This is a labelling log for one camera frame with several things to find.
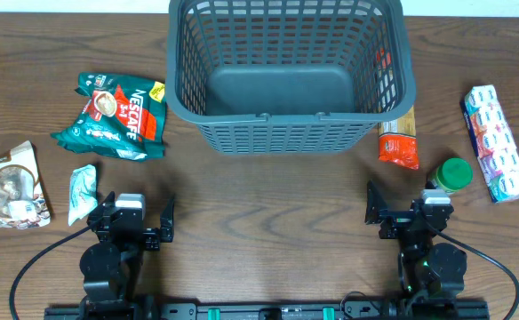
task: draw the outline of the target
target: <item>crumpled wrapper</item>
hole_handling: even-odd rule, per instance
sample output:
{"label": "crumpled wrapper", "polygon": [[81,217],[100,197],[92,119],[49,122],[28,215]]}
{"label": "crumpled wrapper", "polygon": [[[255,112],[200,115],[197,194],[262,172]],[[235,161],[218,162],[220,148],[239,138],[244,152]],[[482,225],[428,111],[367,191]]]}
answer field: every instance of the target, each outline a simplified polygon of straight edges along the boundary
{"label": "crumpled wrapper", "polygon": [[24,229],[49,223],[35,152],[26,141],[0,156],[0,228]]}

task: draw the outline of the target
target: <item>green coffee packet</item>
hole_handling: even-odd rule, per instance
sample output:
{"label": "green coffee packet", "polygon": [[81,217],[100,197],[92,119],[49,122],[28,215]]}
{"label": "green coffee packet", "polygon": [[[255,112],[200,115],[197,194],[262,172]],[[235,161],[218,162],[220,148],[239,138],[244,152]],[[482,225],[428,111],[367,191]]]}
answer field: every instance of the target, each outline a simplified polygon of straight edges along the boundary
{"label": "green coffee packet", "polygon": [[164,84],[83,72],[76,92],[90,100],[74,124],[52,134],[59,146],[134,161],[163,157]]}

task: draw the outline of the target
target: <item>small white packet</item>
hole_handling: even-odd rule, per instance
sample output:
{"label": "small white packet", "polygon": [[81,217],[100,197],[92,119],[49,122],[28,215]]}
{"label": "small white packet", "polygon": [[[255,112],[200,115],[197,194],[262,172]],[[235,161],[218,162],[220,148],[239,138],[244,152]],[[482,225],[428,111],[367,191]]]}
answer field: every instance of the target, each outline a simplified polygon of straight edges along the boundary
{"label": "small white packet", "polygon": [[88,164],[76,169],[70,177],[70,208],[68,225],[82,219],[98,206],[96,198],[96,168]]}

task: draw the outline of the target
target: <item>small jar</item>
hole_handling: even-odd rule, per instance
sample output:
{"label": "small jar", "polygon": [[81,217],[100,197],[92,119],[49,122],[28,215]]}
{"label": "small jar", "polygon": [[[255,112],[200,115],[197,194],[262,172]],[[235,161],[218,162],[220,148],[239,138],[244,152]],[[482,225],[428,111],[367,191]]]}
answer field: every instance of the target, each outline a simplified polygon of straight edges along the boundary
{"label": "small jar", "polygon": [[435,168],[427,177],[427,187],[445,191],[447,195],[468,186],[473,180],[473,169],[467,161],[452,158]]}

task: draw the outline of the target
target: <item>wood grain surface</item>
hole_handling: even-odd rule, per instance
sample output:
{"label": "wood grain surface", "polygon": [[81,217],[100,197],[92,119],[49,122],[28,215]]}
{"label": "wood grain surface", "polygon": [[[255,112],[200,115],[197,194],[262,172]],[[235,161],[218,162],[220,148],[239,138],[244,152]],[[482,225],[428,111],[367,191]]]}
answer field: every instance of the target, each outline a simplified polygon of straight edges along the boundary
{"label": "wood grain surface", "polygon": [[[164,80],[168,17],[0,14],[0,154],[32,141],[53,211],[47,227],[0,229],[0,319],[9,317],[9,289],[22,266],[84,226],[68,227],[68,183],[73,170],[94,163],[103,195],[146,195],[148,225],[157,225],[167,199],[177,195],[174,243],[146,255],[138,292],[201,302],[395,292],[397,243],[379,240],[378,227],[363,224],[366,181],[375,179],[387,200],[404,208],[419,196],[426,173],[453,155],[473,165],[475,179],[452,198],[447,233],[519,279],[519,201],[491,204],[459,110],[473,85],[495,84],[519,147],[519,20],[406,21],[418,84],[418,172],[379,162],[375,131],[334,156],[223,156],[171,112],[163,159],[137,164],[73,154],[49,133],[72,124],[86,102],[73,91],[78,73]],[[78,261],[95,242],[92,233],[80,236],[27,272],[16,299],[22,319],[40,319],[49,305],[84,296]],[[465,279],[461,297],[487,300],[493,319],[506,314],[514,287],[502,271],[469,254]]]}

